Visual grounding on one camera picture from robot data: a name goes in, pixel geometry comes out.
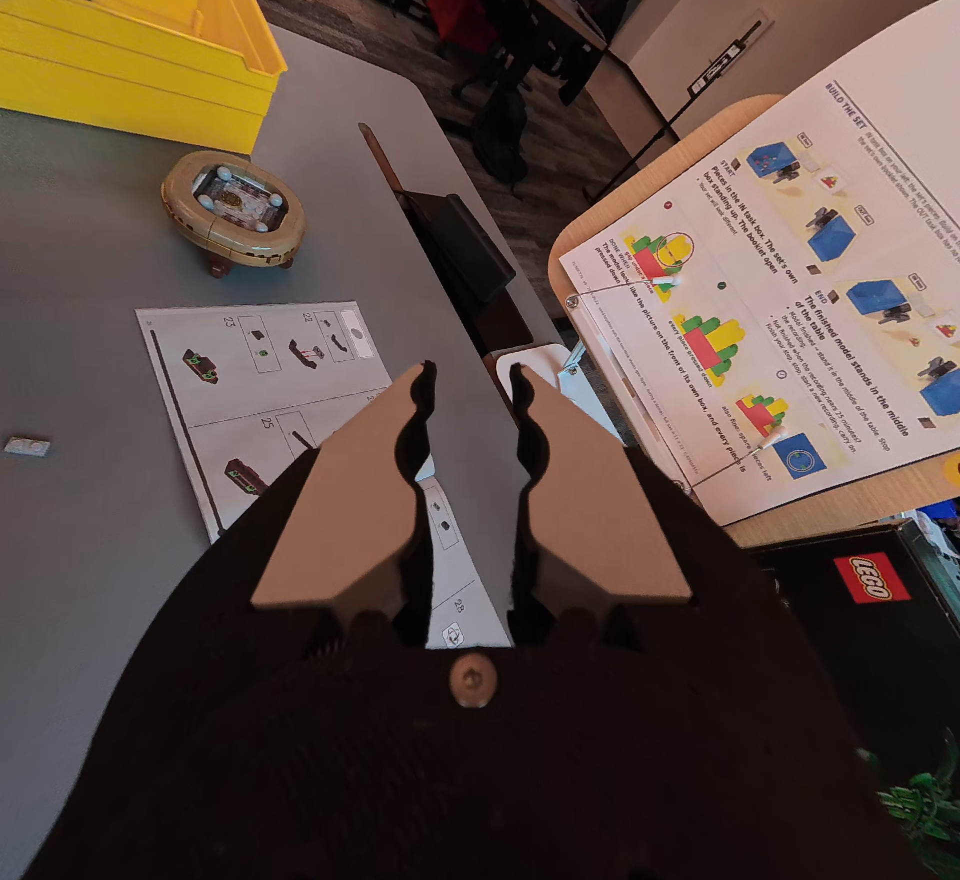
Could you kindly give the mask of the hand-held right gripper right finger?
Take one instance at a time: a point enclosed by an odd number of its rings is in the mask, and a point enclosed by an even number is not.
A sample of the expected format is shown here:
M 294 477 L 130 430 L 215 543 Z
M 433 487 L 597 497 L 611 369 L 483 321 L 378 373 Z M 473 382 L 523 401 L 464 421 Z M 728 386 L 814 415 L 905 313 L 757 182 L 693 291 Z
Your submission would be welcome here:
M 606 627 L 620 608 L 689 604 L 628 449 L 528 365 L 511 366 L 510 385 L 529 475 L 510 580 L 513 642 L 544 643 L 570 610 Z

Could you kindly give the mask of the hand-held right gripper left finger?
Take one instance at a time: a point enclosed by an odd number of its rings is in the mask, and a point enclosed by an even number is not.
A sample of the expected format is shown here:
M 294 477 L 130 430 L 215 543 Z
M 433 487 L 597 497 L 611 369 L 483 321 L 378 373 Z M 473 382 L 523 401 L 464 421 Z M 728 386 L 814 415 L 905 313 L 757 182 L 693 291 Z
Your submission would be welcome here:
M 425 647 L 433 545 L 416 476 L 430 455 L 437 367 L 404 372 L 322 442 L 252 596 L 258 610 L 323 609 L 342 627 L 367 611 Z

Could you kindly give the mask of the instruction booklet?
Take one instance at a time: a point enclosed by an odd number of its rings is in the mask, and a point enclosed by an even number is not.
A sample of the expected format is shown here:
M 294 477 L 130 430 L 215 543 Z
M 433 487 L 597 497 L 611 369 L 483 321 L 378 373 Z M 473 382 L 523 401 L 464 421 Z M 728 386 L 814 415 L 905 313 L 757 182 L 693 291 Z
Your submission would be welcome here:
M 140 308 L 135 312 L 209 543 L 215 543 L 301 454 L 388 388 L 391 374 L 355 301 Z M 467 532 L 469 438 L 437 406 L 424 490 L 435 551 L 428 646 L 509 647 Z

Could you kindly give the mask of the tan brick model pot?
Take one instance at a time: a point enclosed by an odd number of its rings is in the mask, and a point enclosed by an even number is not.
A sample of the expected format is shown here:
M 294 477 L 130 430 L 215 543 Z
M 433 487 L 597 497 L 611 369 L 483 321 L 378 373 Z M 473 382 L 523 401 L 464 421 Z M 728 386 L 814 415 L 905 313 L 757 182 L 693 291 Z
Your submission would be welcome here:
M 288 269 L 306 235 L 306 213 L 294 191 L 236 154 L 185 154 L 160 190 L 175 228 L 205 252 L 216 277 L 234 264 Z

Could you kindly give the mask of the yellow plastic bin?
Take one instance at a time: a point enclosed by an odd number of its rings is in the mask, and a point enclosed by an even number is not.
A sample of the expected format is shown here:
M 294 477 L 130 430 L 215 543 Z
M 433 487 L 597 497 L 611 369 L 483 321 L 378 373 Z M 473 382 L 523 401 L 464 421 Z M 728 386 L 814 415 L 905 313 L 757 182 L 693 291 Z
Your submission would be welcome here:
M 1 0 L 2 107 L 249 154 L 287 66 L 257 0 Z

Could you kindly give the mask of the black under-desk box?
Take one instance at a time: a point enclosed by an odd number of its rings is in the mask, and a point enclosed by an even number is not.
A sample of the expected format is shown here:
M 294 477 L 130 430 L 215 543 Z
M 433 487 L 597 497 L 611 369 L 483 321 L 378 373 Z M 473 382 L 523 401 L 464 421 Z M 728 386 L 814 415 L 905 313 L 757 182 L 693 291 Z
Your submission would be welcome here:
M 456 193 L 406 192 L 404 198 L 439 254 L 484 306 L 503 294 L 517 271 Z

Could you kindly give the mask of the grey desk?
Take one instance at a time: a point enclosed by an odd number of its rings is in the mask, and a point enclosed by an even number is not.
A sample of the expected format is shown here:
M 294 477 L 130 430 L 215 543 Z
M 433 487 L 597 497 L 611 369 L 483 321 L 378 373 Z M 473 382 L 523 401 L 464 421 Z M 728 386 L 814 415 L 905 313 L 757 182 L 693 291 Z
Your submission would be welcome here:
M 411 162 L 407 192 L 465 177 L 411 82 L 296 34 L 251 153 L 300 201 L 294 267 L 215 279 L 161 202 L 171 141 L 12 113 L 2 165 L 2 432 L 52 454 L 2 468 L 2 856 L 18 878 L 628 878 L 651 866 L 616 716 L 633 707 L 585 601 L 513 599 L 524 431 L 375 160 L 360 125 Z M 387 386 L 340 433 L 282 458 L 216 543 L 162 393 L 200 399 L 186 348 L 222 368 L 206 396 L 236 425 L 267 387 L 240 313 L 349 303 Z M 431 649 L 436 567 L 426 495 L 399 566 L 403 615 L 255 610 L 319 454 L 396 391 L 398 454 L 430 455 L 460 542 L 514 650 L 465 635 Z M 428 453 L 420 447 L 428 447 Z

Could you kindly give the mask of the black toy set box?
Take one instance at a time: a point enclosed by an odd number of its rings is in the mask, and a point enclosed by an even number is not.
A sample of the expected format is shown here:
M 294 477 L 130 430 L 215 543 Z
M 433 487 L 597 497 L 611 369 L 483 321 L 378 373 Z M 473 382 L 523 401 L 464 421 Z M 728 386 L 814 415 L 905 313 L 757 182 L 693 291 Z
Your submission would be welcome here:
M 913 518 L 749 552 L 821 658 L 882 805 L 932 874 L 958 878 L 958 556 Z

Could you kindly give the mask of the printed instruction sheet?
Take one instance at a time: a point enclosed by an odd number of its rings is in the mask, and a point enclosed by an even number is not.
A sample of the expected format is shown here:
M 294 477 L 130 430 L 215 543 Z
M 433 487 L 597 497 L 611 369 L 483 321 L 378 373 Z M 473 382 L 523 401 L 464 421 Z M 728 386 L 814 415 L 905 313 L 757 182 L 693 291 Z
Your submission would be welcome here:
M 958 451 L 958 29 L 909 14 L 560 258 L 720 525 Z

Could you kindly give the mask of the black backpack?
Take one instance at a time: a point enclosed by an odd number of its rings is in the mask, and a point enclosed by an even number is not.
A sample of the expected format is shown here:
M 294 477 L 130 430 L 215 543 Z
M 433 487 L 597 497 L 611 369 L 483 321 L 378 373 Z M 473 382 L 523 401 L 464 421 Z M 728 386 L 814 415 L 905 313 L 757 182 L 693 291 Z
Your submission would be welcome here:
M 526 106 L 519 91 L 498 87 L 477 112 L 471 124 L 473 153 L 491 177 L 514 190 L 528 173 L 521 139 L 526 127 Z

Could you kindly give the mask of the red bag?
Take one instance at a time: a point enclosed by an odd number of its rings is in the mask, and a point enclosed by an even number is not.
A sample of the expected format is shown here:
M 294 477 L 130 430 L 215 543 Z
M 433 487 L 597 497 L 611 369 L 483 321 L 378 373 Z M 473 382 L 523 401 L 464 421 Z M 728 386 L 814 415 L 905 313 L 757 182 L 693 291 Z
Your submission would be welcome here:
M 498 40 L 481 0 L 426 0 L 442 43 L 485 55 Z

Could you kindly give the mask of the wall notice plate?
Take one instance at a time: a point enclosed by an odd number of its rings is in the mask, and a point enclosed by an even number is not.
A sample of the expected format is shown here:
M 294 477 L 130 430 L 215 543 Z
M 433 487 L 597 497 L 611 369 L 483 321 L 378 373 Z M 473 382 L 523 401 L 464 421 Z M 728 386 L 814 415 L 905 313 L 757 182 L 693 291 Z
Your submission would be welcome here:
M 726 49 L 705 68 L 687 88 L 690 100 L 698 98 L 716 79 L 721 77 L 728 67 L 744 52 L 747 43 L 742 39 L 734 40 Z

